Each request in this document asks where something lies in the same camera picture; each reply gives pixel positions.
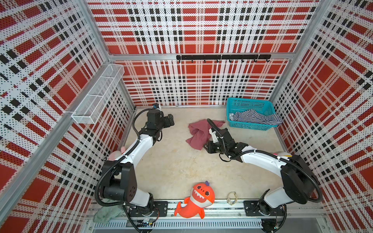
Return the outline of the maroon tank top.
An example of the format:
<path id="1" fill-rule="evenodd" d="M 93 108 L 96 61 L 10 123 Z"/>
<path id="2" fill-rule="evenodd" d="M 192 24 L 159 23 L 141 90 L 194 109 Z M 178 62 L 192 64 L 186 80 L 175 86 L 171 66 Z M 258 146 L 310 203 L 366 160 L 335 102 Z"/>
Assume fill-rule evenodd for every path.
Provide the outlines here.
<path id="1" fill-rule="evenodd" d="M 189 132 L 192 135 L 186 142 L 196 150 L 202 150 L 203 146 L 209 141 L 211 135 L 209 130 L 211 125 L 206 119 L 194 122 L 188 126 Z"/>

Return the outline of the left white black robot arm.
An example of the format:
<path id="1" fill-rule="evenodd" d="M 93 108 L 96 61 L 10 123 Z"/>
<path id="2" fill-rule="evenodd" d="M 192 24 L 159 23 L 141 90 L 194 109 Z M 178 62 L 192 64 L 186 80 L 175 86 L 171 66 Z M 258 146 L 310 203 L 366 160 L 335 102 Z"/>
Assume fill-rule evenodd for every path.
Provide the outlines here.
<path id="1" fill-rule="evenodd" d="M 135 121 L 142 113 L 147 113 L 147 121 L 141 130 Z M 134 118 L 132 128 L 137 138 L 135 142 L 113 161 L 106 161 L 102 176 L 95 187 L 95 200 L 102 207 L 127 205 L 149 216 L 154 210 L 153 195 L 138 188 L 136 167 L 145 153 L 162 139 L 162 130 L 174 126 L 173 115 L 164 115 L 159 104 L 140 111 Z"/>

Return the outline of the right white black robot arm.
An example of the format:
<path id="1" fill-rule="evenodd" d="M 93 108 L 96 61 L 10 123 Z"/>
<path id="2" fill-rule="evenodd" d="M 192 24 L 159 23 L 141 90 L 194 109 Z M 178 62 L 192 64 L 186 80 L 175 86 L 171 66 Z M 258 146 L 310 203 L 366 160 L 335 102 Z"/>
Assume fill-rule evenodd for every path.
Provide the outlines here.
<path id="1" fill-rule="evenodd" d="M 227 129 L 220 129 L 211 119 L 207 122 L 212 140 L 204 148 L 209 154 L 225 155 L 226 162 L 252 164 L 281 178 L 279 188 L 268 189 L 258 199 L 254 210 L 261 215 L 270 216 L 276 208 L 285 208 L 290 203 L 320 203 L 323 200 L 320 183 L 301 156 L 286 152 L 273 154 L 237 143 Z"/>

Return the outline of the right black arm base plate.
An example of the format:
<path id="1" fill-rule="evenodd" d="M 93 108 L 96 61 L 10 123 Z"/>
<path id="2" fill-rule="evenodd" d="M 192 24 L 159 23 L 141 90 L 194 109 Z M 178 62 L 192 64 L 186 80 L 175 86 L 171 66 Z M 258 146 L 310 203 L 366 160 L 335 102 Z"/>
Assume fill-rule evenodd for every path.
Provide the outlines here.
<path id="1" fill-rule="evenodd" d="M 284 216 L 284 208 L 281 205 L 277 208 L 271 208 L 265 202 L 259 200 L 244 201 L 243 205 L 246 216 L 268 216 L 272 218 Z"/>

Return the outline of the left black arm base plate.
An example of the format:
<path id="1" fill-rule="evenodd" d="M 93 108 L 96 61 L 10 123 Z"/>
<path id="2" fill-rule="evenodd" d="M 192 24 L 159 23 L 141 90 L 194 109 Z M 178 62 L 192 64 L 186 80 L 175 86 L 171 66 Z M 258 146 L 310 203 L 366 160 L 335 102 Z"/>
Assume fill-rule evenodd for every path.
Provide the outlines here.
<path id="1" fill-rule="evenodd" d="M 130 208 L 130 217 L 166 217 L 168 212 L 167 201 L 155 201 L 147 207 Z"/>

